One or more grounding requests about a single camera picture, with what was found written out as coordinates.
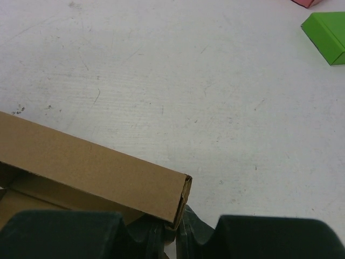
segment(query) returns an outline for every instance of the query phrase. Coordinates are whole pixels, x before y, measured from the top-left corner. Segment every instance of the white table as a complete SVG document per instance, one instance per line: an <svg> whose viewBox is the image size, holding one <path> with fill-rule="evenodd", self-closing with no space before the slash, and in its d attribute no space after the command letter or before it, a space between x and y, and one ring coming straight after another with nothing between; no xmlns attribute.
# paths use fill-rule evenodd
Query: white table
<svg viewBox="0 0 345 259"><path fill-rule="evenodd" d="M187 173L189 205L310 217L345 242L345 66L289 0L6 0L0 110Z"/></svg>

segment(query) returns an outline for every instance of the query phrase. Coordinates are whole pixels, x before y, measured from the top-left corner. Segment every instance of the pink block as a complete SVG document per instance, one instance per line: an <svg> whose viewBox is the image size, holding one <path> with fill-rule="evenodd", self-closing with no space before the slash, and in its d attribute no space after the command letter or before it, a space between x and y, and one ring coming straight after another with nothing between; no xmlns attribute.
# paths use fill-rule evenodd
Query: pink block
<svg viewBox="0 0 345 259"><path fill-rule="evenodd" d="M320 3L322 0L292 0L306 8L309 8L313 5L316 5L318 3Z"/></svg>

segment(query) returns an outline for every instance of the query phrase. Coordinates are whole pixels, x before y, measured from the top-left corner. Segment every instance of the green block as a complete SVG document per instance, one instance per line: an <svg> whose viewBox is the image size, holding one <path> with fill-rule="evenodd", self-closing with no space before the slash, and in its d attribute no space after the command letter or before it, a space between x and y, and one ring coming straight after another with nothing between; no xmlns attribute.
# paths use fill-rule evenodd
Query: green block
<svg viewBox="0 0 345 259"><path fill-rule="evenodd" d="M314 12L302 29L330 65L345 64L345 12Z"/></svg>

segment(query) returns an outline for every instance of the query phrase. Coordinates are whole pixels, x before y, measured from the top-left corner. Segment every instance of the white surface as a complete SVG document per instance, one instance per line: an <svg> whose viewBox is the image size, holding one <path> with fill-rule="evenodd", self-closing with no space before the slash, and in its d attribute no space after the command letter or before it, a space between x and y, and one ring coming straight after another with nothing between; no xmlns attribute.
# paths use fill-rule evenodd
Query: white surface
<svg viewBox="0 0 345 259"><path fill-rule="evenodd" d="M345 66L289 0L7 0L0 110L194 177L189 205L311 217L345 242Z"/></svg>

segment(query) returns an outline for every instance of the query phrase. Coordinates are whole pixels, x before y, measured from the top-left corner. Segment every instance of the cardboard box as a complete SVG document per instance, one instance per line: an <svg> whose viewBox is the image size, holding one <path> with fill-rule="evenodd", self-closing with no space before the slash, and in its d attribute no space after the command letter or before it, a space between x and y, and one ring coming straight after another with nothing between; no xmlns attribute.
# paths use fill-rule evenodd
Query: cardboard box
<svg viewBox="0 0 345 259"><path fill-rule="evenodd" d="M330 65L345 64L345 12L315 12L302 29Z"/></svg>
<svg viewBox="0 0 345 259"><path fill-rule="evenodd" d="M292 0L295 3L304 6L305 8L309 8L313 5L320 3L322 0Z"/></svg>
<svg viewBox="0 0 345 259"><path fill-rule="evenodd" d="M144 213L176 228L192 178L0 112L0 228L24 209Z"/></svg>

